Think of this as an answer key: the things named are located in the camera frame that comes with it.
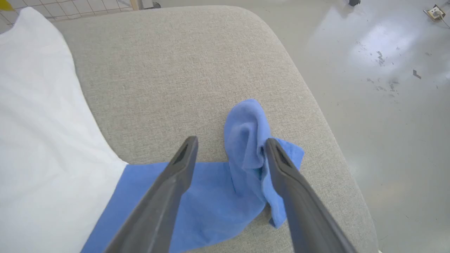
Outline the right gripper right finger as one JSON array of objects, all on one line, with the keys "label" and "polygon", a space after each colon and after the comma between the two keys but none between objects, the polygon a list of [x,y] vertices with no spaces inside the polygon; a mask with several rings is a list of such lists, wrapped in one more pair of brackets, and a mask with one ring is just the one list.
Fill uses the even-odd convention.
[{"label": "right gripper right finger", "polygon": [[283,198],[296,253],[355,253],[355,247],[274,138],[265,143],[272,185]]}]

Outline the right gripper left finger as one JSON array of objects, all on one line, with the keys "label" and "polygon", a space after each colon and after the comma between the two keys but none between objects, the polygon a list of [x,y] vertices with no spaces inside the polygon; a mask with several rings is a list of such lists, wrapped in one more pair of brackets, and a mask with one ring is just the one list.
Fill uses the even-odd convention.
[{"label": "right gripper left finger", "polygon": [[192,182],[198,138],[185,139],[111,240],[106,253],[167,253],[182,195]]}]

